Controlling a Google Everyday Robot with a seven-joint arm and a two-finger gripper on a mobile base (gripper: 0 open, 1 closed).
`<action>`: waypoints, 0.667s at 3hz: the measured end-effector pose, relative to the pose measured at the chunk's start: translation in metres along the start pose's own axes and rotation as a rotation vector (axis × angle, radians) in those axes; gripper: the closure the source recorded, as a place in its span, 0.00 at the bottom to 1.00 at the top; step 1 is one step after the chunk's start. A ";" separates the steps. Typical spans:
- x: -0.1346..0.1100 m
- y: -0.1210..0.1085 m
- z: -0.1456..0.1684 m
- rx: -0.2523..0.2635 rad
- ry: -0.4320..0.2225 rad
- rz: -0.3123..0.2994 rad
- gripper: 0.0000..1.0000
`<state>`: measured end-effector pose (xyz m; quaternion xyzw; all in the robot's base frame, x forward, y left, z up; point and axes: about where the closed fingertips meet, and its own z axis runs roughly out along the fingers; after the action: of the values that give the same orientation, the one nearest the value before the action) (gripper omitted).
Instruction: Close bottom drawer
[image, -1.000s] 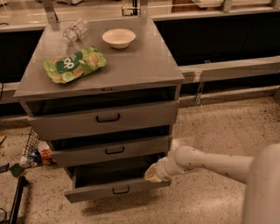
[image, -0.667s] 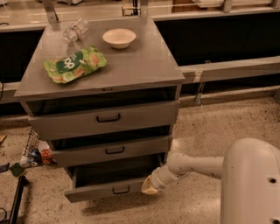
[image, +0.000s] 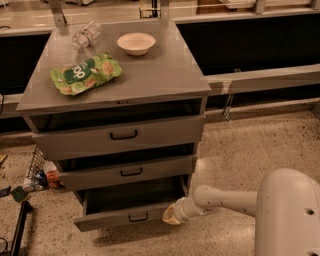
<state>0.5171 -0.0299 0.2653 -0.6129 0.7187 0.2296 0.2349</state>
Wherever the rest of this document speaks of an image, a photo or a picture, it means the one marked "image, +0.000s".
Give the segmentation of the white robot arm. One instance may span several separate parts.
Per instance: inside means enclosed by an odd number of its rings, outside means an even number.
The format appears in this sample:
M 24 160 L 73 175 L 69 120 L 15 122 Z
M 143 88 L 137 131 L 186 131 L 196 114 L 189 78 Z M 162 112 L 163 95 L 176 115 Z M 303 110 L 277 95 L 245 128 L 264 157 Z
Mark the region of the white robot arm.
M 320 184 L 300 171 L 273 170 L 250 192 L 200 185 L 162 220 L 179 225 L 219 208 L 255 218 L 255 256 L 320 256 Z

